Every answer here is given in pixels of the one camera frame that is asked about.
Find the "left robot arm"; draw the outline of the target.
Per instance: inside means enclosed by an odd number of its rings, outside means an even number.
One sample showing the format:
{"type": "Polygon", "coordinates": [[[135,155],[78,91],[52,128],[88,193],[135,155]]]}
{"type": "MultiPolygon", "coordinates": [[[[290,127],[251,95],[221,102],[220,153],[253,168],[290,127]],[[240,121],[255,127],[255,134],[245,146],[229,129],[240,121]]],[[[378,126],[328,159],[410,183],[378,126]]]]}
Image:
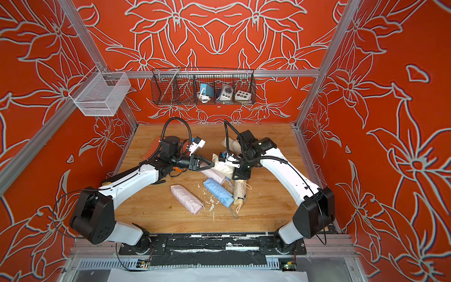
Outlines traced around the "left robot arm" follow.
{"type": "Polygon", "coordinates": [[[115,219],[115,210],[128,198],[151,184],[160,184],[171,172],[202,171],[213,162],[196,151],[205,145],[200,137],[189,136],[182,142],[177,136],[162,135],[155,152],[138,166],[120,173],[98,189],[83,189],[70,219],[71,229],[92,244],[122,243],[143,253],[151,245],[150,233],[137,224],[129,225],[115,219]]]}

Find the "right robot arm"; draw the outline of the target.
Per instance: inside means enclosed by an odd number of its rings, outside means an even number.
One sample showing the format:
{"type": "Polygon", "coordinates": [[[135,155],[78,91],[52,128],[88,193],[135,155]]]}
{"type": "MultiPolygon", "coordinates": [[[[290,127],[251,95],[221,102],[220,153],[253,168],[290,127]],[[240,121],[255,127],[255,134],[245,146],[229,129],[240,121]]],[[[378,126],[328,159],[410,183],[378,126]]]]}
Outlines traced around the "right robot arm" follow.
{"type": "Polygon", "coordinates": [[[234,167],[233,180],[250,180],[251,171],[266,168],[286,188],[298,206],[292,220],[275,232],[275,241],[289,246],[316,236],[335,220],[335,195],[305,177],[270,138],[257,139],[249,130],[240,133],[224,121],[227,153],[219,161],[234,167]]]}

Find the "beige umbrella back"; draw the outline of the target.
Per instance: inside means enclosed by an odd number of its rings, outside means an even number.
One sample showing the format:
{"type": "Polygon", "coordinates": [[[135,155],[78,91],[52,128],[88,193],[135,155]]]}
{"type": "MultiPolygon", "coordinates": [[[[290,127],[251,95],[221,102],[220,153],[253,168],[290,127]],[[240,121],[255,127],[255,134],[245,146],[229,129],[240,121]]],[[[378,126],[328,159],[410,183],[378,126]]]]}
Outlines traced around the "beige umbrella back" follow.
{"type": "Polygon", "coordinates": [[[231,165],[231,162],[227,158],[218,156],[214,153],[212,156],[212,162],[214,163],[214,170],[229,179],[233,179],[235,167],[231,165]]]}

